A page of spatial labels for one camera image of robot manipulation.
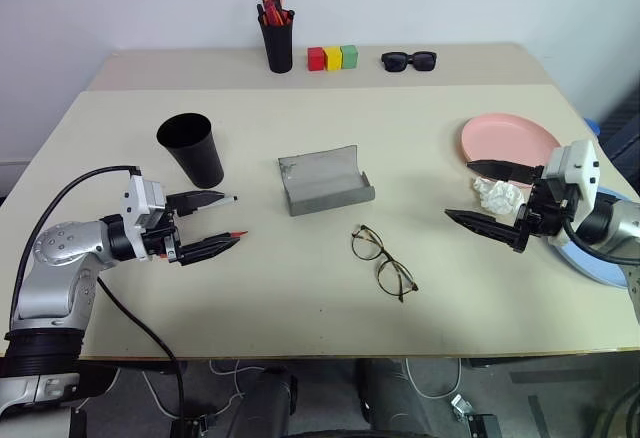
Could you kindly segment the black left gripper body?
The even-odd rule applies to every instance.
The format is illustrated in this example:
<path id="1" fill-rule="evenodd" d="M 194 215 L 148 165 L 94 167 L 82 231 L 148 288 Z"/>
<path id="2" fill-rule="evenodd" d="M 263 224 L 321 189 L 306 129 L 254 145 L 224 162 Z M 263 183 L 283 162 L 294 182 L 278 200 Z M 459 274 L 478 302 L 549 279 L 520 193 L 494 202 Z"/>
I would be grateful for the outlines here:
<path id="1" fill-rule="evenodd" d="M 183 257 L 181 239 L 174 220 L 174 214 L 179 209 L 179 205 L 180 198 L 177 194 L 167 196 L 164 211 L 159 219 L 142 234 L 148 255 L 164 257 L 170 263 L 179 262 Z"/>

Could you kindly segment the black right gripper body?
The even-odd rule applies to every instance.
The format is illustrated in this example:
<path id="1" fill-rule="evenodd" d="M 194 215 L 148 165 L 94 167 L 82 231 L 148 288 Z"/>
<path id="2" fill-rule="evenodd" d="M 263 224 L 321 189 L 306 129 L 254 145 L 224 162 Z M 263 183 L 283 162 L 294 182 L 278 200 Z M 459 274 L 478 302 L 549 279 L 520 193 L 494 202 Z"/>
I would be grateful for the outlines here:
<path id="1" fill-rule="evenodd" d="M 577 184 L 560 179 L 538 178 L 534 181 L 524 210 L 518 212 L 517 229 L 536 237 L 554 237 L 567 220 L 576 215 L 581 192 Z"/>

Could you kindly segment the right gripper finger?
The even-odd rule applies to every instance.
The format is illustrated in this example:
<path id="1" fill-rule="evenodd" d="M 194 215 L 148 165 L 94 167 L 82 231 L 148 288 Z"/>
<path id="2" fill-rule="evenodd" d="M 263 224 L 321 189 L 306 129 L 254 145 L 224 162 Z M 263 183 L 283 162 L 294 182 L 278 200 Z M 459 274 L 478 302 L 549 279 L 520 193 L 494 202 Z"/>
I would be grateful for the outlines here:
<path id="1" fill-rule="evenodd" d="M 533 184 L 543 172 L 542 166 L 527 166 L 501 160 L 475 160 L 466 166 L 480 176 L 494 181 Z"/>
<path id="2" fill-rule="evenodd" d="M 455 223 L 467 230 L 508 245 L 513 251 L 521 253 L 525 250 L 529 232 L 514 225 L 506 225 L 495 218 L 473 211 L 445 209 L 444 213 Z"/>

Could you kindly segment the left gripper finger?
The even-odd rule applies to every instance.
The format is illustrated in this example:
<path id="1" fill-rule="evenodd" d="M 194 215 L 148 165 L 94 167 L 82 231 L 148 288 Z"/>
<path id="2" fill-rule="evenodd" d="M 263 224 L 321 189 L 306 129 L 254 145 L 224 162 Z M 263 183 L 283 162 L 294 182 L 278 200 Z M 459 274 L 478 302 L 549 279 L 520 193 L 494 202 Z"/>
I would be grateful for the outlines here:
<path id="1" fill-rule="evenodd" d="M 199 208 L 209 206 L 224 197 L 224 193 L 211 190 L 175 193 L 167 196 L 167 207 L 177 216 L 188 216 Z"/>
<path id="2" fill-rule="evenodd" d="M 177 261 L 182 265 L 190 265 L 216 257 L 227 251 L 240 241 L 237 234 L 218 234 L 199 242 L 181 246 Z"/>

